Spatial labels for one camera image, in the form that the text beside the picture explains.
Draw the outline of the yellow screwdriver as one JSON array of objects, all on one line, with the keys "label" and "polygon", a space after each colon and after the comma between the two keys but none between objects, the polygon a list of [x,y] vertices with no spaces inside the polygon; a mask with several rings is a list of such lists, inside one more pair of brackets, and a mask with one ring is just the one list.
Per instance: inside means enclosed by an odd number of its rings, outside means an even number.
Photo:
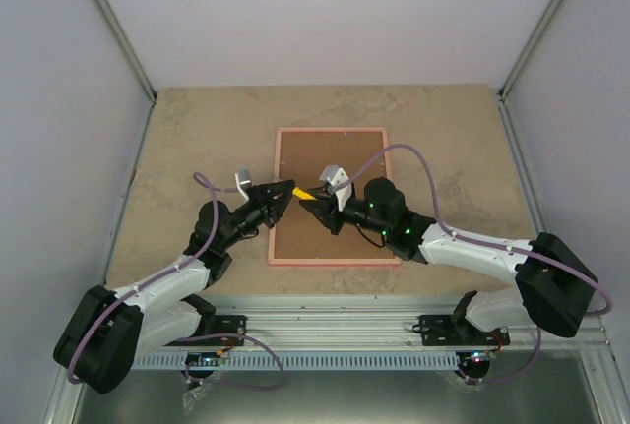
[{"label": "yellow screwdriver", "polygon": [[317,198],[314,195],[299,187],[294,187],[292,189],[292,195],[300,201],[317,201]]}]

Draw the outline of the pink picture frame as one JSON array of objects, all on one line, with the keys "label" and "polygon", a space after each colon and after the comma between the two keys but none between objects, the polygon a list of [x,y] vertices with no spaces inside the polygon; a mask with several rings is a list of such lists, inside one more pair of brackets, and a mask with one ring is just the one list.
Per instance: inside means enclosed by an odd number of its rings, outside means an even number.
[{"label": "pink picture frame", "polygon": [[[277,130],[275,175],[292,179],[304,191],[322,185],[328,165],[350,176],[389,145],[383,127],[284,127]],[[333,235],[297,197],[270,233],[268,263],[274,267],[395,267],[401,261],[386,248],[377,248],[377,233],[345,225]]]}]

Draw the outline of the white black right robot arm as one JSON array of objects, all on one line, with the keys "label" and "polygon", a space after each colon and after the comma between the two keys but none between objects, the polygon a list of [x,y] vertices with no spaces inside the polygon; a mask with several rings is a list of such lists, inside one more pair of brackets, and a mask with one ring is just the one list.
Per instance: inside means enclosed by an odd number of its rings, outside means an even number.
[{"label": "white black right robot arm", "polygon": [[596,292],[597,278],[559,237],[542,232],[534,240],[499,239],[441,226],[435,218],[411,211],[404,194],[384,177],[370,180],[363,197],[334,182],[298,199],[332,234],[352,225],[378,234],[381,246],[401,260],[458,267],[507,283],[503,290],[474,290],[460,300],[451,324],[463,344],[500,328],[529,324],[573,337]]}]

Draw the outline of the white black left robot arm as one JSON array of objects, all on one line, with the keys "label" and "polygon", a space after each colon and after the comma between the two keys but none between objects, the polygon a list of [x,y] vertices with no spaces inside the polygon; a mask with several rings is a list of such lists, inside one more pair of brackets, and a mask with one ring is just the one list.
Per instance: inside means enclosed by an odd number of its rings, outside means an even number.
[{"label": "white black left robot arm", "polygon": [[261,227],[278,224],[294,188],[292,180],[240,186],[244,202],[235,210],[211,189],[187,247],[173,262],[127,286],[90,288],[53,350],[68,381],[106,394],[135,360],[164,346],[238,342],[236,328],[224,327],[215,306],[200,293],[227,271],[231,247],[256,237]]}]

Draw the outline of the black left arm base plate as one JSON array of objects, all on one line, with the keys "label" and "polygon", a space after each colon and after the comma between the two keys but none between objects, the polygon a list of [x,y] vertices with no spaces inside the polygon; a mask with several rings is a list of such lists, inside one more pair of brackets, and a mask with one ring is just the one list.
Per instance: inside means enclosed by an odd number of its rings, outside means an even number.
[{"label": "black left arm base plate", "polygon": [[198,345],[216,346],[216,347],[233,347],[241,346],[243,339],[234,337],[224,337],[226,333],[243,334],[247,331],[247,317],[244,315],[218,315],[214,314],[209,318],[203,318],[200,325],[196,329],[194,336],[202,336],[209,334],[219,334],[220,337],[206,338],[197,341]]}]

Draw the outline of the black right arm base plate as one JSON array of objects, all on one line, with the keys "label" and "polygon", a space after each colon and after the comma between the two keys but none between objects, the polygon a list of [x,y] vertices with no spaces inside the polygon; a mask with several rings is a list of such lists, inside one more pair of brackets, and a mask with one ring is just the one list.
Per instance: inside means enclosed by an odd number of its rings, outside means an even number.
[{"label": "black right arm base plate", "polygon": [[412,330],[420,334],[424,346],[498,347],[511,343],[507,332],[484,332],[466,319],[453,321],[449,315],[421,315]]}]

